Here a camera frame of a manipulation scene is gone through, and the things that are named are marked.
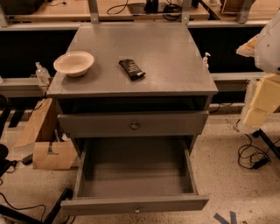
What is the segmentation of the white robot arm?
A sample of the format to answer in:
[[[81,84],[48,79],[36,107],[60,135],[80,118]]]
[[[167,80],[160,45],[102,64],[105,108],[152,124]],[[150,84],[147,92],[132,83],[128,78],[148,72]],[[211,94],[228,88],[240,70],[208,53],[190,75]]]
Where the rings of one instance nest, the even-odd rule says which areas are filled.
[[[280,107],[280,11],[236,53],[253,57],[255,66],[265,72],[259,81],[248,86],[237,124],[241,133],[249,134],[259,130]]]

